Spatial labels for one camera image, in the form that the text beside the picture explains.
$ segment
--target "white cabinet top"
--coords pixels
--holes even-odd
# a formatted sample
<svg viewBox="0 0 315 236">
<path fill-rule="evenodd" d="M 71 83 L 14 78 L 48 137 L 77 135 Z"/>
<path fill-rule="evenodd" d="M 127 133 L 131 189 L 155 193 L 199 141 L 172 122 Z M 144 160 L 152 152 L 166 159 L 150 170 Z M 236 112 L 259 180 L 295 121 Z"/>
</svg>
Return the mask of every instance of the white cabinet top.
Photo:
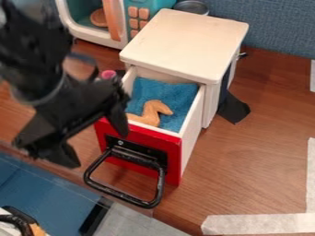
<svg viewBox="0 0 315 236">
<path fill-rule="evenodd" d="M 204 84 L 220 83 L 249 25 L 160 10 L 121 51 L 125 63 Z"/>
</svg>

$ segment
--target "masking tape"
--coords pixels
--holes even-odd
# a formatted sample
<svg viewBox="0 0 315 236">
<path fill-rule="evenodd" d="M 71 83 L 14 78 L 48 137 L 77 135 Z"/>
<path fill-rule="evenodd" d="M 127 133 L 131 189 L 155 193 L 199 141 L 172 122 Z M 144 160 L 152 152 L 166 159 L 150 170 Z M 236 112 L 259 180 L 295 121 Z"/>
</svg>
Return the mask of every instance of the masking tape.
<svg viewBox="0 0 315 236">
<path fill-rule="evenodd" d="M 315 60 L 311 61 L 310 69 L 310 91 L 315 92 Z"/>
<path fill-rule="evenodd" d="M 208 216 L 204 235 L 274 234 L 315 232 L 315 139 L 309 139 L 307 212 L 274 215 Z"/>
</svg>

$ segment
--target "open drawer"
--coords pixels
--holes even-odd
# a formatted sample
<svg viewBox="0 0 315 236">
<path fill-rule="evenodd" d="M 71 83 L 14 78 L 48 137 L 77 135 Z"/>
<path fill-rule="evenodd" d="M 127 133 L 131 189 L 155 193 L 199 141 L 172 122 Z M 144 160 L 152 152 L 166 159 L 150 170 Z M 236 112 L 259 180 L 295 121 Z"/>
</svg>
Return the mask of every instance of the open drawer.
<svg viewBox="0 0 315 236">
<path fill-rule="evenodd" d="M 192 83 L 190 80 L 180 77 L 162 74 L 138 66 L 130 66 L 122 79 L 123 87 L 130 95 L 132 95 L 134 80 L 137 77 L 151 78 L 168 83 Z M 165 182 L 179 185 L 181 176 L 202 129 L 203 107 L 204 85 L 199 85 L 198 92 L 179 133 L 129 120 L 130 133 L 127 138 L 122 139 L 105 118 L 101 119 L 95 123 L 99 145 L 102 151 L 106 151 L 112 145 L 112 139 L 114 138 L 115 144 L 121 144 L 122 148 L 133 148 L 136 146 L 139 147 L 139 150 L 143 151 L 145 149 L 147 151 L 146 154 L 161 152 L 159 153 L 160 155 L 156 155 L 154 158 L 160 159 L 157 161 L 160 161 L 160 164 L 165 169 Z M 130 159 L 110 158 L 108 162 L 160 179 L 157 169 L 148 168 L 141 163 L 134 163 Z"/>
</svg>

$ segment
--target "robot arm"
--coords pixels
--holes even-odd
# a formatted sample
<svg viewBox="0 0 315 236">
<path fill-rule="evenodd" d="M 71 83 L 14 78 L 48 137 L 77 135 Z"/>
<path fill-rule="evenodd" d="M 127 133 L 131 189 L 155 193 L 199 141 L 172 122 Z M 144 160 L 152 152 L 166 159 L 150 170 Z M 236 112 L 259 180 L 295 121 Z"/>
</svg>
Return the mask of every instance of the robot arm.
<svg viewBox="0 0 315 236">
<path fill-rule="evenodd" d="M 67 75 L 62 63 L 73 37 L 60 21 L 36 22 L 9 0 L 0 6 L 0 75 L 16 99 L 36 110 L 13 145 L 35 159 L 76 168 L 80 161 L 66 140 L 99 118 L 106 116 L 118 134 L 127 136 L 129 97 L 120 79 L 98 81 L 97 70 L 85 81 Z"/>
</svg>

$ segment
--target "orange toy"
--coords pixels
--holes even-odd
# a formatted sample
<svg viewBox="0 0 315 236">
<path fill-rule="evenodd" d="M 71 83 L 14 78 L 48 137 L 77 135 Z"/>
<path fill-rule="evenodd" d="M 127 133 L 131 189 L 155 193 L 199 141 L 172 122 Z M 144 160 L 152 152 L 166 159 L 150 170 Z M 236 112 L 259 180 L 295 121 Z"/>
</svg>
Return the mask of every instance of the orange toy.
<svg viewBox="0 0 315 236">
<path fill-rule="evenodd" d="M 92 24 L 95 26 L 108 27 L 103 8 L 100 8 L 94 11 L 90 16 L 90 20 Z"/>
<path fill-rule="evenodd" d="M 170 108 L 162 101 L 150 100 L 146 102 L 142 116 L 127 113 L 127 117 L 129 120 L 158 127 L 160 123 L 158 116 L 159 112 L 166 115 L 173 114 L 173 111 L 171 111 Z"/>
</svg>

